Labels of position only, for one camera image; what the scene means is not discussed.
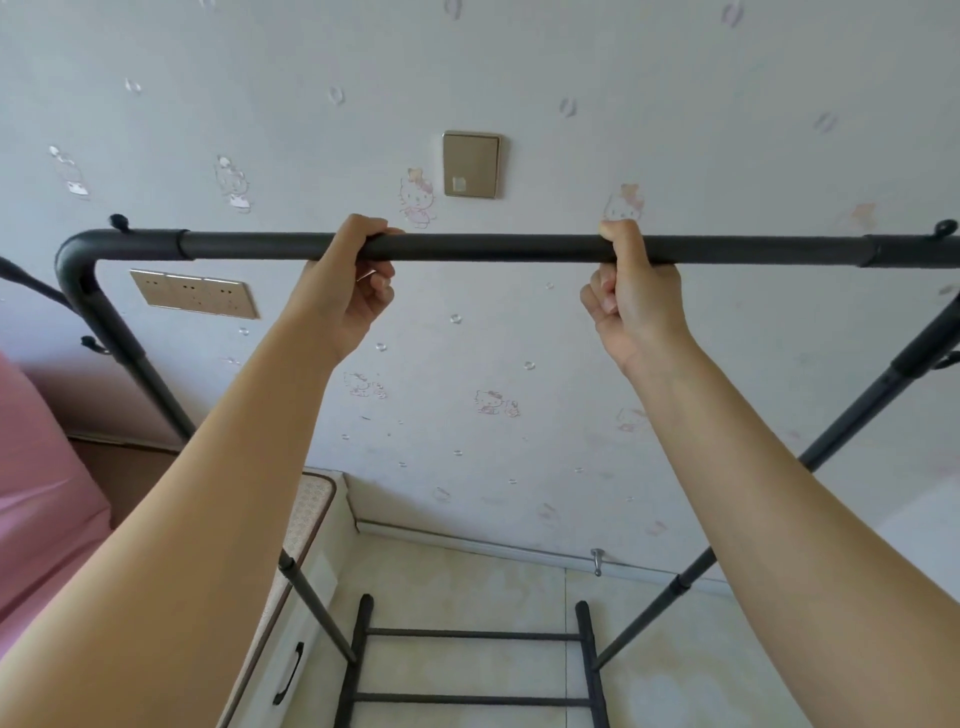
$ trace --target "drawer handle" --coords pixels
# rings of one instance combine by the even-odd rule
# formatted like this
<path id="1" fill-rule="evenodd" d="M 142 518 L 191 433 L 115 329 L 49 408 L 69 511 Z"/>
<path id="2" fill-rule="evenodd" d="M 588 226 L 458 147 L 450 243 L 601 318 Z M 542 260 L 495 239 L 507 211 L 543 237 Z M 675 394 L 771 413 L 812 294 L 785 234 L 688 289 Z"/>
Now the drawer handle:
<path id="1" fill-rule="evenodd" d="M 282 703 L 283 698 L 287 696 L 287 691 L 290 690 L 290 684 L 294 681 L 294 675 L 297 674 L 297 668 L 300 666 L 300 660 L 303 659 L 303 643 L 297 643 L 297 649 L 294 651 L 297 653 L 297 661 L 294 663 L 293 671 L 290 673 L 290 679 L 287 680 L 287 687 L 274 695 L 274 705 L 279 705 Z"/>

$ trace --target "hand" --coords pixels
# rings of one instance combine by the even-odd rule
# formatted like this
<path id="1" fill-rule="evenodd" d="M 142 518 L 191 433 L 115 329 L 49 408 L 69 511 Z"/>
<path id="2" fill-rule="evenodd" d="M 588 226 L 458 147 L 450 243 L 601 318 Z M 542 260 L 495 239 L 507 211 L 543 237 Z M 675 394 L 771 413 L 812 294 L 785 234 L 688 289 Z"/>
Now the hand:
<path id="1" fill-rule="evenodd" d="M 306 264 L 297 287 L 284 308 L 286 317 L 320 316 L 336 363 L 356 349 L 370 324 L 394 299 L 388 261 L 365 262 L 357 254 L 368 237 L 401 233 L 378 217 L 350 215 L 318 261 Z"/>
<path id="2" fill-rule="evenodd" d="M 650 265 L 633 220 L 603 222 L 600 234 L 613 243 L 616 265 L 601 263 L 580 290 L 604 349 L 627 374 L 643 352 L 664 339 L 688 339 L 680 274 L 672 265 Z"/>

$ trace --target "switch panel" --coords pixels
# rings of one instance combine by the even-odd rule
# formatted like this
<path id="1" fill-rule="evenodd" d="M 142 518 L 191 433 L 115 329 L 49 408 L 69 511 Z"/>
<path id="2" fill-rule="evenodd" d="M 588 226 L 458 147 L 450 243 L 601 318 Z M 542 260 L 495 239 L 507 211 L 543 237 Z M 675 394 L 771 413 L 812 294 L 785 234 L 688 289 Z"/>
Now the switch panel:
<path id="1" fill-rule="evenodd" d="M 240 319 L 259 318 L 247 284 L 239 280 L 202 279 L 154 271 L 130 271 L 130 275 L 149 305 Z"/>
<path id="2" fill-rule="evenodd" d="M 445 132 L 444 194 L 495 198 L 502 143 L 500 134 Z"/>

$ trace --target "light switch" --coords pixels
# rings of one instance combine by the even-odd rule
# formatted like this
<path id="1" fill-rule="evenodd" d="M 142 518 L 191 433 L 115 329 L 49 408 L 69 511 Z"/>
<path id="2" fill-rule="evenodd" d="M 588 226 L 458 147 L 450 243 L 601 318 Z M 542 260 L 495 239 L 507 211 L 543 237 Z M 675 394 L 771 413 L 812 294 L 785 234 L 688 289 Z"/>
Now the light switch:
<path id="1" fill-rule="evenodd" d="M 496 197 L 500 171 L 500 134 L 444 133 L 444 194 Z"/>

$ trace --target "tiled floor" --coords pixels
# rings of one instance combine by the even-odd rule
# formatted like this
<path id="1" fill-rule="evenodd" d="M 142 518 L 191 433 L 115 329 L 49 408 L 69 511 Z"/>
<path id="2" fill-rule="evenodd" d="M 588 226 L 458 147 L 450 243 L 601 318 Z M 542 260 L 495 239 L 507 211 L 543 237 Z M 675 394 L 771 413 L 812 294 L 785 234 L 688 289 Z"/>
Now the tiled floor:
<path id="1" fill-rule="evenodd" d="M 660 587 L 361 536 L 330 612 L 350 635 L 360 596 L 374 626 L 575 632 L 590 604 L 606 645 Z M 344 662 L 323 636 L 284 728 L 333 724 Z M 806 726 L 736 603 L 692 592 L 604 668 L 614 728 Z M 586 696 L 578 644 L 371 638 L 366 692 Z M 585 709 L 361 704 L 355 728 L 588 728 Z"/>

